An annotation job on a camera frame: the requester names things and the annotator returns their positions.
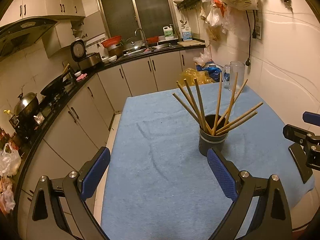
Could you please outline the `wooden chopstick six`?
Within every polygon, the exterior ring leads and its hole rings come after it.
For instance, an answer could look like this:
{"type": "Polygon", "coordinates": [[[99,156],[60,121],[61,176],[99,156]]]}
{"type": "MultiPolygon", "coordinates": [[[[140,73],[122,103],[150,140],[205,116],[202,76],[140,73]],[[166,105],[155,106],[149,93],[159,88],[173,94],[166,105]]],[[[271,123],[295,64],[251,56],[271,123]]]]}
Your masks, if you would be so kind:
{"type": "Polygon", "coordinates": [[[230,113],[231,113],[231,110],[232,110],[232,107],[233,107],[233,103],[234,103],[234,96],[235,96],[237,82],[238,82],[238,72],[235,73],[235,79],[234,79],[233,88],[232,88],[232,96],[231,96],[230,103],[229,103],[229,106],[228,106],[228,110],[227,110],[227,113],[226,113],[226,116],[225,116],[224,125],[228,124],[229,116],[230,116],[230,113]]]}

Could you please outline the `wooden chopstick four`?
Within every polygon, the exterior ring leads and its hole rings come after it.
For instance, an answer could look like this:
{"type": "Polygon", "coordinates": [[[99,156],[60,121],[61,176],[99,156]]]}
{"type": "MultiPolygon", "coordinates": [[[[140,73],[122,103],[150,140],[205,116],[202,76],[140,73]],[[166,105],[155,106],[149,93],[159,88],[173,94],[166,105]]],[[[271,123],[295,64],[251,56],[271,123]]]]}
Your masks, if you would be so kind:
{"type": "Polygon", "coordinates": [[[203,128],[202,129],[203,129],[204,132],[206,132],[207,131],[206,120],[205,120],[205,115],[204,115],[204,108],[203,108],[201,91],[200,91],[200,88],[199,88],[199,83],[198,83],[197,78],[194,78],[194,83],[195,83],[195,87],[196,87],[196,91],[197,91],[197,97],[198,97],[198,101],[199,101],[201,120],[202,120],[202,123],[203,123],[203,128]]]}

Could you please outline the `rice cooker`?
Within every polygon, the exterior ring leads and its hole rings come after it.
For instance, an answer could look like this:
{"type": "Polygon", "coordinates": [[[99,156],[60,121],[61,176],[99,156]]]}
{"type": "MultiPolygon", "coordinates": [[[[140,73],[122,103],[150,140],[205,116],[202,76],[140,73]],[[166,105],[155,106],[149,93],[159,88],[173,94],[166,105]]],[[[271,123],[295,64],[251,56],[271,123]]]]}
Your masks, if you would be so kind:
{"type": "Polygon", "coordinates": [[[87,53],[85,43],[77,39],[70,45],[72,59],[78,64],[82,72],[87,72],[102,63],[100,53],[87,53]]]}

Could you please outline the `clear glass mug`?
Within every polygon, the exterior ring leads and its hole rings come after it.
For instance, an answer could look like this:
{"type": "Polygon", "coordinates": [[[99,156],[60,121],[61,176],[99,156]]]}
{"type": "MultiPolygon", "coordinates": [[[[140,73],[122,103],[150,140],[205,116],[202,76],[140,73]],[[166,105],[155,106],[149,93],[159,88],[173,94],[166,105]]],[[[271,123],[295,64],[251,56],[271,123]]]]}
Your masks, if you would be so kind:
{"type": "Polygon", "coordinates": [[[237,93],[244,83],[245,64],[239,61],[231,61],[222,68],[222,80],[225,83],[225,88],[231,92],[236,81],[235,92],[237,93]]]}

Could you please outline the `wooden chopstick seven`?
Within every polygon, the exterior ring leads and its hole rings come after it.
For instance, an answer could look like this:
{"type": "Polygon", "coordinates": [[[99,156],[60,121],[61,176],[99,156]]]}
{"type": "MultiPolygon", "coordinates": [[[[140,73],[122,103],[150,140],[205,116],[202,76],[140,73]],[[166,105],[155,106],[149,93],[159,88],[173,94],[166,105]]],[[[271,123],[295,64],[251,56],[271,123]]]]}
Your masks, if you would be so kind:
{"type": "Polygon", "coordinates": [[[248,82],[248,79],[246,79],[244,81],[244,83],[242,84],[242,86],[240,87],[240,90],[237,92],[237,94],[234,96],[234,98],[231,100],[231,103],[229,104],[229,107],[225,110],[225,112],[223,113],[223,115],[221,116],[221,118],[218,120],[217,124],[219,125],[223,119],[225,120],[225,124],[228,122],[229,120],[229,116],[231,114],[231,110],[232,110],[232,107],[234,105],[234,103],[236,102],[236,100],[238,99],[238,97],[240,96],[240,94],[242,93],[245,85],[247,84],[248,82]]]}

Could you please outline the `blue table cloth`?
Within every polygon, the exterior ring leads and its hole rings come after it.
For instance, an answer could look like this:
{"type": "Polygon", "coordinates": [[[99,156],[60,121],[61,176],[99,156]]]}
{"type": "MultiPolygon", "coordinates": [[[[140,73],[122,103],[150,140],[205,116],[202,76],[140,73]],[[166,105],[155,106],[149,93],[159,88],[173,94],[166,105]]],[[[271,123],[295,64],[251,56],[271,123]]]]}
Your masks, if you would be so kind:
{"type": "MultiPolygon", "coordinates": [[[[110,239],[208,239],[232,201],[199,152],[199,126],[175,99],[178,89],[127,98],[117,129],[101,213],[110,239]]],[[[250,88],[232,109],[258,113],[230,131],[222,154],[240,170],[279,176],[290,207],[314,188],[302,182],[284,123],[250,88]]]]}

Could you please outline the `wooden chopstick two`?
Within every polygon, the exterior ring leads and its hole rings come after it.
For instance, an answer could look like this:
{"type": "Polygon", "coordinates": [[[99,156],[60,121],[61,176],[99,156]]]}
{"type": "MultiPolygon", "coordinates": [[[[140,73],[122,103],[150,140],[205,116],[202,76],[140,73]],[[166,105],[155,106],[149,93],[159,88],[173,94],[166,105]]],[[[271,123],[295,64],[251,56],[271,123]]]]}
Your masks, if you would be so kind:
{"type": "Polygon", "coordinates": [[[191,91],[189,83],[186,79],[184,79],[184,84],[187,90],[185,90],[179,81],[176,81],[177,87],[180,89],[182,94],[184,95],[185,99],[189,103],[189,107],[178,97],[175,95],[175,98],[180,102],[180,104],[189,112],[189,114],[198,122],[199,126],[203,129],[204,132],[208,132],[210,127],[207,124],[206,120],[204,119],[204,114],[199,110],[199,107],[196,103],[194,95],[191,91]]]}

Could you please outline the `yellow plastic bag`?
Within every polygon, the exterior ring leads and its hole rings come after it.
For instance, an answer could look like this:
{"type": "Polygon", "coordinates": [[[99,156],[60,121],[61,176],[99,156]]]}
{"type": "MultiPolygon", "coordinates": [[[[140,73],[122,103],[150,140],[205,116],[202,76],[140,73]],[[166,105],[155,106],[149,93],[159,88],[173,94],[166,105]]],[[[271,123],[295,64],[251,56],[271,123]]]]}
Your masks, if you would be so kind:
{"type": "Polygon", "coordinates": [[[207,71],[197,71],[193,68],[187,68],[180,74],[179,83],[185,86],[184,79],[190,86],[194,86],[194,79],[197,79],[199,85],[214,83],[215,81],[208,75],[207,71]]]}

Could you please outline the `wooden chopstick five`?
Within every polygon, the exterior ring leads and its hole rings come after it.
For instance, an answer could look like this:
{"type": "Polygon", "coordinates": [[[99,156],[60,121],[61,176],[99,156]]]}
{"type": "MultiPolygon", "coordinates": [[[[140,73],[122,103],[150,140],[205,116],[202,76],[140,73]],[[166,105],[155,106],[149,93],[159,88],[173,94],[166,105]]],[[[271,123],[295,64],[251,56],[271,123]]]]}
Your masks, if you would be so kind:
{"type": "Polygon", "coordinates": [[[217,129],[217,122],[219,120],[219,111],[220,111],[220,102],[221,102],[221,92],[222,92],[222,72],[220,73],[220,80],[219,80],[219,92],[217,95],[217,104],[216,104],[216,113],[215,113],[215,120],[214,120],[214,127],[212,129],[212,135],[216,135],[217,129]]]}

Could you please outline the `steel pot with lid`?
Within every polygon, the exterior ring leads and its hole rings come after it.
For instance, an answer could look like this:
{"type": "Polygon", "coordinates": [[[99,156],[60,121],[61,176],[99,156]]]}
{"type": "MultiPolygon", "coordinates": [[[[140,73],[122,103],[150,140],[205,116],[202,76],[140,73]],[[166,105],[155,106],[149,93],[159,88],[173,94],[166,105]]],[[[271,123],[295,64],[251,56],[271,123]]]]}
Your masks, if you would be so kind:
{"type": "Polygon", "coordinates": [[[27,118],[35,113],[38,109],[39,101],[37,94],[34,92],[29,92],[24,94],[23,92],[18,96],[18,103],[14,108],[14,113],[16,116],[22,116],[27,118]]]}

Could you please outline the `wooden chopstick one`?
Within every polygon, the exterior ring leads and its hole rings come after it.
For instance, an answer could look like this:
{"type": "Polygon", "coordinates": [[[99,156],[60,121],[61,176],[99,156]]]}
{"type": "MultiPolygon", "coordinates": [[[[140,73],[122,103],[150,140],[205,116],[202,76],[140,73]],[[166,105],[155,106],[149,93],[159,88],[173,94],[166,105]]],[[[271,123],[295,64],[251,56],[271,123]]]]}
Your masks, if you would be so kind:
{"type": "Polygon", "coordinates": [[[200,117],[200,113],[196,111],[196,107],[194,106],[190,96],[185,94],[185,98],[190,106],[187,106],[187,104],[176,94],[172,94],[175,99],[184,107],[184,109],[195,119],[195,121],[200,125],[201,128],[203,128],[203,123],[200,117]]]}

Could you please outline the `wooden chopstick three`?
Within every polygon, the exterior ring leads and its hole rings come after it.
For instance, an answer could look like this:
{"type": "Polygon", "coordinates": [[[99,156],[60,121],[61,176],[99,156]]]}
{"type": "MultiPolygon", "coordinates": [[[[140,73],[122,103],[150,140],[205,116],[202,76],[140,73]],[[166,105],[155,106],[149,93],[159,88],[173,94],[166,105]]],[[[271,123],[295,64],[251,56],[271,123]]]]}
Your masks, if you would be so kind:
{"type": "MultiPolygon", "coordinates": [[[[195,96],[193,95],[193,92],[191,91],[191,87],[189,86],[189,84],[186,81],[186,79],[184,79],[184,83],[185,83],[185,87],[186,87],[186,89],[188,91],[188,94],[189,94],[194,106],[196,107],[196,111],[198,113],[200,113],[199,101],[196,101],[195,96]]],[[[206,133],[212,135],[211,129],[210,129],[209,125],[207,124],[207,122],[206,122],[206,127],[207,127],[206,133]]]]}

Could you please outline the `range hood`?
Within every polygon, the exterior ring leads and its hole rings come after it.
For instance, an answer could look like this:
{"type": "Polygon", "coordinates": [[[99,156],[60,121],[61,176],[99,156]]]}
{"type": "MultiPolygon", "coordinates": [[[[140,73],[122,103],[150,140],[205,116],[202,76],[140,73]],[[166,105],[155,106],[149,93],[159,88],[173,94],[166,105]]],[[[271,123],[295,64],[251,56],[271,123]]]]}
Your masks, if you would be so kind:
{"type": "Polygon", "coordinates": [[[50,28],[56,20],[44,17],[31,17],[1,27],[1,61],[10,55],[32,46],[50,28]]]}

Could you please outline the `wooden chopstick eight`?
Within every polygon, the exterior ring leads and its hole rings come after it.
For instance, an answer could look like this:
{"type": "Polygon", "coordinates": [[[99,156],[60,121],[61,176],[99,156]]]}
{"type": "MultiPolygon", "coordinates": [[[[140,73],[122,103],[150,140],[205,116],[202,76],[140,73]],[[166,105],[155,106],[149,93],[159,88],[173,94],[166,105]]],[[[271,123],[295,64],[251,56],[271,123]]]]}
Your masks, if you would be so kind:
{"type": "Polygon", "coordinates": [[[249,116],[252,113],[255,113],[255,110],[258,109],[260,106],[263,105],[263,102],[258,103],[257,105],[255,105],[254,107],[252,107],[250,110],[246,111],[244,114],[242,114],[241,116],[237,117],[236,119],[234,119],[233,121],[231,121],[230,123],[226,124],[225,126],[223,126],[221,129],[218,129],[216,132],[216,135],[222,133],[223,131],[229,129],[232,126],[235,126],[237,123],[239,123],[241,120],[243,119],[248,119],[247,116],[249,116]]]}

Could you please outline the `black utensil cup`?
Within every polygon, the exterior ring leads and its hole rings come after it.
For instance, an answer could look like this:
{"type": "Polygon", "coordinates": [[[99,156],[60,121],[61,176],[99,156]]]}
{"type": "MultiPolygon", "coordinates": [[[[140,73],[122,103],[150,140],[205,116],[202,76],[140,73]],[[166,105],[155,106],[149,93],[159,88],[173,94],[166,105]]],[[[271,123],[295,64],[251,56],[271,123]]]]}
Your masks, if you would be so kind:
{"type": "MultiPolygon", "coordinates": [[[[207,116],[205,116],[206,122],[209,125],[210,129],[212,129],[214,127],[214,121],[215,121],[215,114],[209,114],[207,116]]],[[[223,118],[223,120],[217,124],[217,128],[221,129],[223,128],[225,123],[225,118],[223,118]]],[[[201,128],[199,131],[199,152],[203,155],[203,156],[207,156],[207,152],[210,148],[215,147],[217,148],[220,152],[223,149],[223,146],[225,144],[225,140],[227,138],[228,133],[225,133],[223,135],[211,135],[208,134],[206,132],[204,132],[201,128]]]]}

